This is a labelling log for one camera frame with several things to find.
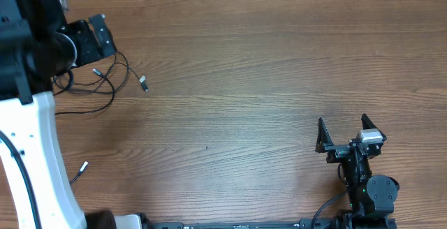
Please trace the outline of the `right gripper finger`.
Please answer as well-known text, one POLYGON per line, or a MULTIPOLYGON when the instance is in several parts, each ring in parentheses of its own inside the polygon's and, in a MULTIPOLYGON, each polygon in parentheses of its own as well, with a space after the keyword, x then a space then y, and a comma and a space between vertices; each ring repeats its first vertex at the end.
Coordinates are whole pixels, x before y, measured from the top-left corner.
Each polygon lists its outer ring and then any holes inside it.
POLYGON ((328 148, 333 146, 333 142, 330 138, 330 134, 324 124, 322 117, 318 119, 318 135, 316 140, 315 152, 324 153, 328 151, 328 148))
MULTIPOLYGON (((361 122, 362 122, 362 130, 363 129, 371 129, 371 128, 377 128, 372 121, 370 120, 370 118, 363 113, 361 116, 361 122)), ((384 133, 381 132, 381 134, 383 135, 383 141, 385 142, 387 140, 387 137, 384 135, 384 133)))

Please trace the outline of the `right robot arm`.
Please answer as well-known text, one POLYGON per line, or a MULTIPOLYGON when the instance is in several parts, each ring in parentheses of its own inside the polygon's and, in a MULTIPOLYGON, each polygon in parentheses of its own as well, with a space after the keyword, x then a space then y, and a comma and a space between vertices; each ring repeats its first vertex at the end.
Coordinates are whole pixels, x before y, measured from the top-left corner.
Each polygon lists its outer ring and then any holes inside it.
POLYGON ((345 145, 333 143, 323 118, 318 119, 315 151, 326 153, 328 163, 337 164, 337 174, 346 190, 324 203, 314 214, 311 228, 396 228, 388 216, 395 210, 394 202, 400 185, 386 175, 373 175, 369 160, 381 154, 387 140, 366 114, 361 116, 362 129, 345 145), (341 210, 332 219, 320 219, 321 212, 347 196, 350 208, 341 210))

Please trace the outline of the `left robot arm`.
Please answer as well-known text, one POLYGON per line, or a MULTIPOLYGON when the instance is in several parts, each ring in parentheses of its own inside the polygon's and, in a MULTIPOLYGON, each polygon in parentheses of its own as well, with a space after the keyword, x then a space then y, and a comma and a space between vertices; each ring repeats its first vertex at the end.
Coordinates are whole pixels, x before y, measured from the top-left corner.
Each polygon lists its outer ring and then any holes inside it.
POLYGON ((53 80, 117 52, 102 14, 67 22, 66 0, 1 0, 1 162, 20 228, 146 228, 84 213, 61 155, 53 80))

